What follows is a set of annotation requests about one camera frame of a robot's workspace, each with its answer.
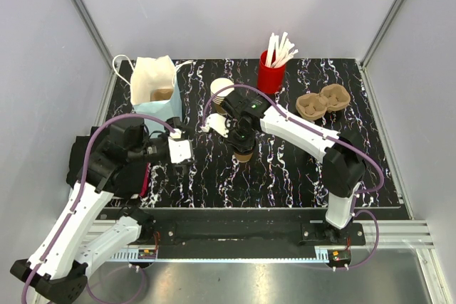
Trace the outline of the light blue paper bag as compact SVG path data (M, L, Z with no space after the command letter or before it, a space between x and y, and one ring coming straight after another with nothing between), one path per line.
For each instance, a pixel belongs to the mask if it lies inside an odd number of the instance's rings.
M169 56L161 56L139 57L133 63L126 55L116 55L113 61L119 58L126 61L133 70L130 80L124 78L118 70L115 74L130 86L130 102L135 113L153 116L163 122L173 117L182 118L177 72L192 61L175 65ZM151 102L151 92L157 89L173 89L174 93L168 101Z

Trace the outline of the single brown paper cup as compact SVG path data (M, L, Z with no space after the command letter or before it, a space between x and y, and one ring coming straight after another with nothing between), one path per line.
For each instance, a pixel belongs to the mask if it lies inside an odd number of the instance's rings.
M253 152L242 154L242 153L238 153L238 152L234 151L234 157L240 163L248 162L252 158L252 155L253 155Z

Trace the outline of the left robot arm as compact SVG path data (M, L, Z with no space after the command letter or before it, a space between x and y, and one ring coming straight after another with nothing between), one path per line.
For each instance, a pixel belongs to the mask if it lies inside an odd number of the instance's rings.
M138 207L126 209L106 232L83 243L112 198L129 199L142 191L143 178L132 179L141 164L167 162L181 174L193 163L191 127L178 117L167 121L149 117L165 129L151 137L146 119L147 115L119 115L87 138L83 166L70 172L75 177L73 192L64 210L37 250L10 269L24 284L22 303L29 288L52 303L73 303L92 274L124 246L159 243L153 215Z

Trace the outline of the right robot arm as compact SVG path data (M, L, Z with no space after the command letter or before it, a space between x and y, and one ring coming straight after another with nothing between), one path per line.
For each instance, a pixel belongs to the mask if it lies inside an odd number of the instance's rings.
M261 95L249 99L232 89L222 97L219 106L231 121L225 141L236 155L251 154L256 134L264 133L291 143L321 164L321 181L328 190L324 238L335 245L347 239L356 191L366 172L366 163L353 151L355 135L318 127Z

